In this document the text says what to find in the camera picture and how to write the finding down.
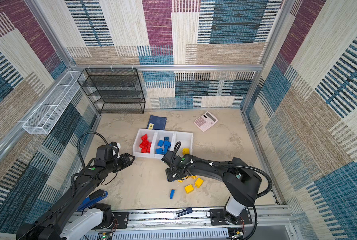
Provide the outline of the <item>yellow square lego brick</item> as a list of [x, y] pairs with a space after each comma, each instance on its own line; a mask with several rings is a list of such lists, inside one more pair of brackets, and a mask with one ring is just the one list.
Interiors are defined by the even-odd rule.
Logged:
[[190, 154], [190, 149], [189, 149], [189, 148], [184, 148], [184, 149], [182, 150], [182, 154], [183, 154], [183, 155], [189, 155], [189, 154]]

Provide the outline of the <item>red long lego brick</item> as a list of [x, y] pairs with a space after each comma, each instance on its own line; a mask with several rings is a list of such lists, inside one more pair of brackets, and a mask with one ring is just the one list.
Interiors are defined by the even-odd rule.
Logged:
[[151, 146], [152, 146], [152, 143], [149, 142], [148, 147], [147, 147], [147, 153], [148, 153], [148, 154], [151, 153]]
[[139, 145], [139, 147], [140, 148], [147, 148], [149, 146], [149, 141], [148, 140], [143, 140], [141, 143], [140, 143], [140, 145]]

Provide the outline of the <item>blue small lego brick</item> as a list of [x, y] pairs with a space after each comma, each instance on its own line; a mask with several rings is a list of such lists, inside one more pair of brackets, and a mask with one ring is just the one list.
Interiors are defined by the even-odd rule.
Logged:
[[169, 149], [171, 147], [171, 142], [169, 141], [164, 141], [164, 147]]

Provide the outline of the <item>blue thin lego brick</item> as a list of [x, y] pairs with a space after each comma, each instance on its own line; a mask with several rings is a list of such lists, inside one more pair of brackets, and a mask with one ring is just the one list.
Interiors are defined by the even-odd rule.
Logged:
[[172, 200], [174, 198], [175, 190], [171, 190], [170, 192], [170, 199]]

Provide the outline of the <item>red square lego brick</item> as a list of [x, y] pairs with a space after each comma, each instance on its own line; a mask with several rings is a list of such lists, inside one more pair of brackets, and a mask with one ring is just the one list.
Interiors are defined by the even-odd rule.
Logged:
[[143, 135], [143, 136], [141, 137], [141, 139], [142, 139], [142, 141], [146, 141], [146, 140], [148, 139], [148, 135], [147, 135], [147, 134]]

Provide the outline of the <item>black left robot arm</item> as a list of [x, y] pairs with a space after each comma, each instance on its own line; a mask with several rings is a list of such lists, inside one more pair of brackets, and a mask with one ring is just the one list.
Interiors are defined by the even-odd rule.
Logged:
[[98, 147], [96, 157], [80, 172], [72, 175], [71, 187], [33, 224], [23, 224], [16, 233], [16, 239], [60, 240], [63, 228], [84, 199], [110, 173], [124, 170], [135, 159], [135, 156], [128, 153], [120, 155], [118, 144], [114, 142]]

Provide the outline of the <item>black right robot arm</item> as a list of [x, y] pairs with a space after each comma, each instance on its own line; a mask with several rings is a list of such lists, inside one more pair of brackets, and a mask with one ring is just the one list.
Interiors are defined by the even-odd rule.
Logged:
[[227, 162], [214, 162], [193, 155], [180, 157], [168, 151], [162, 162], [168, 165], [166, 175], [169, 182], [191, 176], [201, 176], [223, 182], [229, 197], [224, 207], [224, 217], [229, 222], [238, 218], [245, 208], [253, 207], [259, 195], [262, 182], [254, 167], [248, 166], [239, 158]]

